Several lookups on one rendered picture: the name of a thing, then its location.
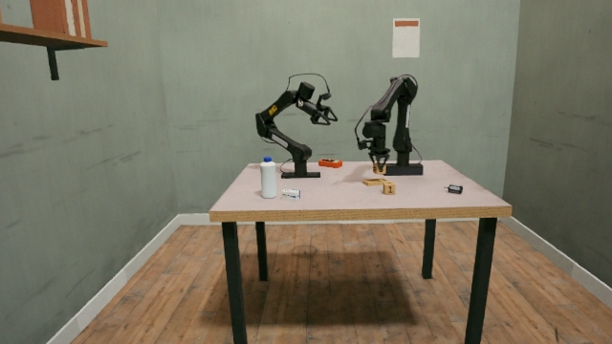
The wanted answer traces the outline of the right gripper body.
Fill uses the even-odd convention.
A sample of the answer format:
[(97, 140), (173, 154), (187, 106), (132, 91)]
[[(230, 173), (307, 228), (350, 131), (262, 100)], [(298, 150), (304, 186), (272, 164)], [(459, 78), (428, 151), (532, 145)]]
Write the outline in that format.
[[(305, 113), (307, 113), (308, 115), (310, 115), (310, 116), (311, 116), (310, 121), (311, 121), (312, 123), (313, 123), (313, 121), (314, 121), (314, 119), (315, 119), (315, 117), (316, 117), (316, 115), (317, 115), (317, 112), (318, 112), (318, 111), (324, 112), (324, 114), (325, 114), (325, 112), (326, 112), (327, 108), (329, 107), (329, 106), (325, 106), (325, 105), (321, 105), (321, 104), (320, 104), (320, 103), (321, 103), (321, 101), (322, 101), (322, 96), (324, 96), (324, 95), (326, 95), (326, 94), (328, 94), (328, 93), (325, 93), (325, 94), (320, 95), (320, 96), (318, 97), (317, 104), (314, 104), (313, 102), (311, 102), (311, 101), (310, 101), (310, 102), (308, 102), (308, 103), (306, 104), (306, 106), (305, 106), (305, 108), (304, 108), (304, 112), (305, 112)], [(315, 109), (315, 111), (314, 111), (314, 109)], [(317, 109), (318, 109), (318, 111), (317, 111)], [(314, 114), (312, 115), (312, 113), (313, 113), (313, 112), (314, 112)], [(315, 112), (316, 112), (316, 113), (315, 113)], [(323, 115), (324, 115), (324, 114), (323, 114)]]

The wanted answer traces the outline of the tan rectangular tray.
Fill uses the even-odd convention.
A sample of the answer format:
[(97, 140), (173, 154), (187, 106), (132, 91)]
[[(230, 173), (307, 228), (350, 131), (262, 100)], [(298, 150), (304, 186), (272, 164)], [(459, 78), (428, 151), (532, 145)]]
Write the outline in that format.
[(363, 183), (367, 186), (383, 185), (383, 182), (388, 182), (388, 180), (384, 178), (363, 180)]

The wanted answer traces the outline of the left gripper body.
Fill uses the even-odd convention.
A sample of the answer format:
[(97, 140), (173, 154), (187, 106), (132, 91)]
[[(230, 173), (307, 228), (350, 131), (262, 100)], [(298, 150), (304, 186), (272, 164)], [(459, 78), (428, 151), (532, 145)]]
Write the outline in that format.
[[(375, 137), (373, 138), (373, 140), (362, 140), (361, 141), (361, 145), (370, 142), (370, 146), (368, 147), (368, 150), (370, 150), (370, 154), (376, 155), (376, 156), (384, 156), (388, 153), (390, 153), (390, 149), (385, 148), (385, 137), (381, 137), (379, 139), (379, 137)], [(379, 150), (379, 151), (378, 151)], [(381, 154), (383, 155), (381, 155)], [(378, 154), (378, 155), (377, 155)]]

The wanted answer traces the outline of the blue and white small box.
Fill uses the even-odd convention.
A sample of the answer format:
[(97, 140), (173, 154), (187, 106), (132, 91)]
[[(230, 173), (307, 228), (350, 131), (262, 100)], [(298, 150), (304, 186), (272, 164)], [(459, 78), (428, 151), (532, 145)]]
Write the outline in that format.
[(300, 190), (284, 189), (281, 191), (281, 200), (297, 201), (300, 199)]

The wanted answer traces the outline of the wooden number cube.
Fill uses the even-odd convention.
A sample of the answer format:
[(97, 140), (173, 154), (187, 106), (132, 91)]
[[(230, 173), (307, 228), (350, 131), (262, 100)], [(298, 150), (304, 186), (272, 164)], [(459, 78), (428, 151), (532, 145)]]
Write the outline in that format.
[(383, 193), (385, 195), (395, 194), (395, 186), (394, 182), (383, 182)]
[(385, 174), (385, 165), (382, 170), (379, 170), (377, 163), (373, 163), (373, 173), (375, 174)]

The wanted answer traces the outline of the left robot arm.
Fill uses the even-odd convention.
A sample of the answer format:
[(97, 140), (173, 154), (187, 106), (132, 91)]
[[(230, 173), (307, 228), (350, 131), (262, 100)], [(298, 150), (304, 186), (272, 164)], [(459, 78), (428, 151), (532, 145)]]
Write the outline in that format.
[[(395, 83), (396, 79), (397, 77), (390, 78), (391, 85), (377, 102), (379, 103), (382, 100), (382, 103), (372, 107), (370, 120), (380, 119), (382, 122), (390, 122), (391, 110), (397, 100), (397, 128), (393, 137), (393, 148), (397, 152), (397, 163), (386, 163), (386, 168), (424, 168), (421, 163), (409, 163), (409, 153), (412, 152), (411, 138), (409, 137), (409, 113), (412, 99), (417, 94), (417, 87), (409, 76), (402, 77)], [(362, 128), (362, 134), (365, 138), (379, 137), (380, 139), (386, 136), (386, 125), (383, 125), (382, 122), (369, 121), (366, 121)]]

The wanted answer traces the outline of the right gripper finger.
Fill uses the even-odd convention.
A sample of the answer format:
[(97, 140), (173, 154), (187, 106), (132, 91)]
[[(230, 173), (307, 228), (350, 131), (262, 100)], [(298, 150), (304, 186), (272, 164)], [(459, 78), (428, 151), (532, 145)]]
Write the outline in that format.
[[(330, 113), (333, 115), (333, 117), (334, 117), (334, 118), (328, 118), (328, 114), (329, 114), (329, 112), (330, 112)], [(328, 107), (328, 108), (327, 108), (327, 110), (326, 110), (326, 112), (325, 112), (324, 116), (325, 116), (325, 117), (327, 117), (327, 119), (328, 119), (328, 120), (331, 120), (331, 121), (338, 121), (338, 118), (336, 117), (336, 115), (335, 115), (335, 114), (334, 114), (334, 112), (332, 111), (331, 107)]]
[[(324, 123), (324, 122), (318, 122), (319, 117), (322, 117), (322, 118), (323, 118), (323, 119), (324, 119), (324, 120), (325, 120), (327, 123)], [(331, 122), (330, 122), (330, 121), (329, 121), (329, 120), (328, 120), (328, 119), (327, 119), (327, 118), (326, 118), (326, 117), (325, 117), (325, 116), (324, 116), (324, 115), (323, 115), (323, 114), (322, 114), (320, 111), (318, 111), (318, 112), (317, 112), (317, 115), (316, 115), (316, 117), (315, 117), (315, 119), (314, 119), (314, 121), (313, 121), (313, 124), (319, 124), (319, 125), (330, 125), (330, 124), (331, 124)]]

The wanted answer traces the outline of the white bottle with blue cap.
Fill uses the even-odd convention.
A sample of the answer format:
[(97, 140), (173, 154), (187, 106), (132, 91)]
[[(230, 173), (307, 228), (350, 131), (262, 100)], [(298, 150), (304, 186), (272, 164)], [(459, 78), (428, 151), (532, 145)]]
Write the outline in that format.
[(272, 199), (277, 196), (275, 163), (271, 157), (265, 157), (260, 164), (262, 197)]

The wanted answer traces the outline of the orange digital multimeter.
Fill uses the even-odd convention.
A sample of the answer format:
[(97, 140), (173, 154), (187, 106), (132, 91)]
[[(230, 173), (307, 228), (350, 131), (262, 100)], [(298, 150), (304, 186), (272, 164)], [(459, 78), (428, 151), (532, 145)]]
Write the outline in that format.
[[(326, 162), (329, 161), (329, 162)], [(323, 159), (318, 161), (318, 165), (319, 166), (326, 166), (326, 167), (333, 167), (333, 168), (339, 168), (342, 167), (342, 161), (336, 161), (336, 160), (327, 160), (327, 159)]]

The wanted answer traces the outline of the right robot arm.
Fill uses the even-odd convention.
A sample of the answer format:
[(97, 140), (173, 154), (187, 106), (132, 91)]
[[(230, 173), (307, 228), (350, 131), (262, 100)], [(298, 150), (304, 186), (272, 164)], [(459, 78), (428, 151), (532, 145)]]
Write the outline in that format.
[[(306, 104), (311, 99), (315, 86), (301, 82), (297, 91), (286, 91), (269, 108), (255, 115), (257, 133), (260, 137), (272, 140), (288, 150), (293, 155), (295, 172), (282, 173), (281, 178), (319, 178), (320, 172), (307, 172), (307, 160), (312, 157), (312, 150), (305, 144), (296, 142), (283, 133), (275, 125), (273, 118), (287, 107), (296, 103), (295, 107), (304, 112)], [(264, 124), (263, 124), (264, 122)], [(269, 124), (268, 124), (269, 123)]]

